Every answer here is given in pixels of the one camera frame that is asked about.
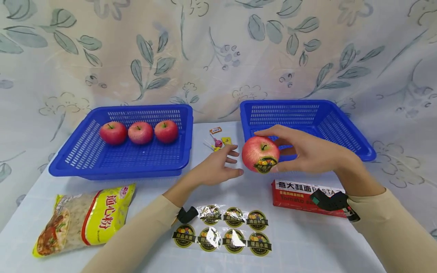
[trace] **red box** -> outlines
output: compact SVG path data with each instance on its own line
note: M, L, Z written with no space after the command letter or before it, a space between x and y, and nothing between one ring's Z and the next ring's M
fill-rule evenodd
M343 189L275 179L272 183L273 205L346 218L343 210L325 211L314 204L309 197L317 189L329 197L339 191L345 193Z

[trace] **apple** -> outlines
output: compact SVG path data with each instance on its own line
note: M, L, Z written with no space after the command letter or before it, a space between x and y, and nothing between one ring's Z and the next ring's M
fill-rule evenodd
M128 129L129 139L138 145L151 142L153 139L153 127L144 121L138 121Z
M111 121L100 128L99 134L107 144L120 145L125 142L128 130L121 122Z
M270 138L254 136L244 144L241 157L249 170L256 173L268 173L278 163L279 148Z
M172 143L179 137L179 129L174 121L161 121L155 126L156 138L162 143Z

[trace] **hand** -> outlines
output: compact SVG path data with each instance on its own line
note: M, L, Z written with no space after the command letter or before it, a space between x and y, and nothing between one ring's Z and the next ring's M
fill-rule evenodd
M255 132L255 134L277 136L278 139L275 141L277 146L293 145L293 147L281 150L281 155L297 154L296 159L280 162L270 172L324 173L337 171L348 164L362 164L351 150L343 146L282 125L275 125Z
M216 185L243 175L242 169L225 167L225 162L235 164L237 160L228 156L239 156L234 151L237 145L225 145L222 149L211 153L202 163L194 167L187 176L203 185Z

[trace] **table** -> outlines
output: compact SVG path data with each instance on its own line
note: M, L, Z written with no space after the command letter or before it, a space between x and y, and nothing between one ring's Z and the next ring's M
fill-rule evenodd
M233 143L244 143L240 122L194 124L191 159L184 173L200 163L210 152L202 144L209 129L220 126ZM48 168L36 181L9 223L0 233L0 273L59 272L77 273L99 250L93 246L36 259L31 251L39 234L52 216L57 194L79 194L102 188L137 183L136 196L129 207L127 221L156 196L165 192L177 177L124 181L88 181L79 177L53 177ZM333 173L308 176L303 173L259 175L246 170L242 177L217 186L200 187L186 203L190 206L223 204L242 210L260 210L269 219L263 231L272 242L270 257L204 252L174 247L171 231L153 247L137 272L277 272L277 273L368 273L385 272L363 236L348 220L272 205L271 182L286 179L341 188Z

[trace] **blue plastic basket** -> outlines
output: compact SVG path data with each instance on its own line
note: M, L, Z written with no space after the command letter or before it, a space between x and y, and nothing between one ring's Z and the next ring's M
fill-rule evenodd
M127 138L120 146L110 146L99 135L100 127L110 121L129 128L137 121L155 127L163 120L178 125L179 138L172 144L162 144L154 137L146 145L135 145ZM190 159L192 136L193 109L188 105L99 107L79 124L50 164L49 172L89 180L178 176Z
M353 151L362 161L372 161L376 152L340 108L329 100L248 100L240 104L244 138L281 124L329 140ZM281 156L279 161L295 159Z

